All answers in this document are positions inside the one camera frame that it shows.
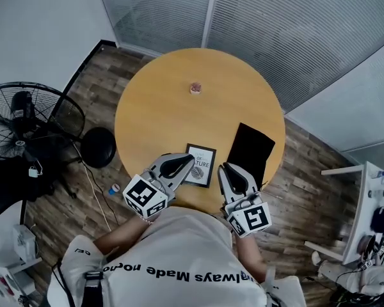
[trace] white shoe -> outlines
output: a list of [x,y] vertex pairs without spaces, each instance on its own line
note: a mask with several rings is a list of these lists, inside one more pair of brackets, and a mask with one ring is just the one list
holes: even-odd
[[314,266],[319,266],[321,264],[321,258],[317,251],[313,251],[312,253],[312,262]]

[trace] tabletop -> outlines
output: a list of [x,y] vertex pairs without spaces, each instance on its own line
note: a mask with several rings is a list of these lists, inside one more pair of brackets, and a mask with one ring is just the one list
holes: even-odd
[[[372,174],[382,171],[381,168],[366,162],[362,170],[360,195],[353,227],[351,229],[350,238],[347,242],[346,249],[343,254],[343,264],[349,264],[358,260],[360,255],[357,253],[358,243],[364,235],[376,235],[371,229],[371,219],[374,211],[378,207],[384,206],[384,198],[370,198],[369,191],[384,190],[381,178],[371,178]],[[381,234],[377,235],[376,241],[380,242]]]
[[[202,85],[199,95],[189,92],[194,82]],[[127,85],[115,116],[117,150],[133,177],[162,154],[185,152],[188,143],[216,149],[210,187],[184,184],[176,191],[177,205],[215,213],[223,203],[217,169],[241,122],[275,142],[263,179],[269,182],[285,145],[283,113],[269,84],[227,53],[178,50],[151,61]]]

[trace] person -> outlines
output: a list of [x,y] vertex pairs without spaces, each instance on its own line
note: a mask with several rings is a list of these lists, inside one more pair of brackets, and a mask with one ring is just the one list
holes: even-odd
[[[169,207],[148,220],[134,216],[95,241],[77,236],[52,274],[47,299],[53,307],[84,306],[92,286],[102,301],[90,295],[91,306],[266,306],[259,283],[267,265],[255,238],[235,238],[237,258],[231,232],[211,215]],[[101,286],[88,285],[83,275],[90,271],[102,271]]]
[[343,265],[322,260],[317,251],[312,253],[312,262],[315,266],[319,266],[319,274],[341,285],[352,294],[372,297],[384,294],[384,266],[381,265],[378,255],[375,258],[375,265],[361,270],[348,269]]

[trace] black notebook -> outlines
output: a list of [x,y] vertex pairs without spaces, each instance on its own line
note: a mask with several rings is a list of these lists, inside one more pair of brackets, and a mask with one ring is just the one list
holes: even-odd
[[274,146],[275,142],[262,132],[240,123],[227,162],[252,174],[260,190],[266,161]]

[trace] framed picture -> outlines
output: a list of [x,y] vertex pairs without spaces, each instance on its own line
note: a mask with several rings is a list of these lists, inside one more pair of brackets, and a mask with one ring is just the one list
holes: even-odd
[[211,184],[216,150],[188,143],[186,152],[195,157],[195,165],[186,177],[184,183],[197,185],[198,187],[209,187]]

